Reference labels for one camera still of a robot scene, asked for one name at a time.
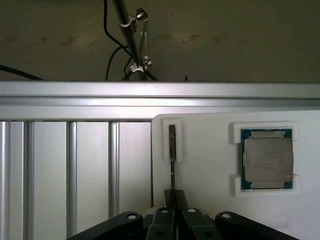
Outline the silver CPU chip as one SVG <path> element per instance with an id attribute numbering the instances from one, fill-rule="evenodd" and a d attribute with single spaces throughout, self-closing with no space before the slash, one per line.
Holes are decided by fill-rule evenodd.
<path id="1" fill-rule="evenodd" d="M 293 188 L 294 149 L 291 128 L 242 129 L 240 147 L 242 191 Z"/>

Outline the silver tripod stand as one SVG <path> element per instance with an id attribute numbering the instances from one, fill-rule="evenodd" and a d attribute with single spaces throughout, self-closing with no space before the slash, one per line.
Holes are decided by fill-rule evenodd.
<path id="1" fill-rule="evenodd" d="M 142 55 L 142 50 L 138 49 L 135 40 L 135 32 L 137 29 L 136 22 L 142 21 L 143 23 L 147 23 L 149 20 L 147 12 L 142 8 L 138 8 L 136 14 L 131 15 L 127 11 L 125 0 L 112 0 L 112 3 L 117 14 L 119 27 L 126 40 L 130 53 L 130 60 L 133 61 L 129 70 L 124 72 L 124 77 L 122 79 L 129 80 L 131 75 L 138 73 L 139 78 L 143 81 L 147 80 L 147 78 L 156 81 L 157 78 L 148 70 L 152 65 L 151 59 L 147 55 Z"/>

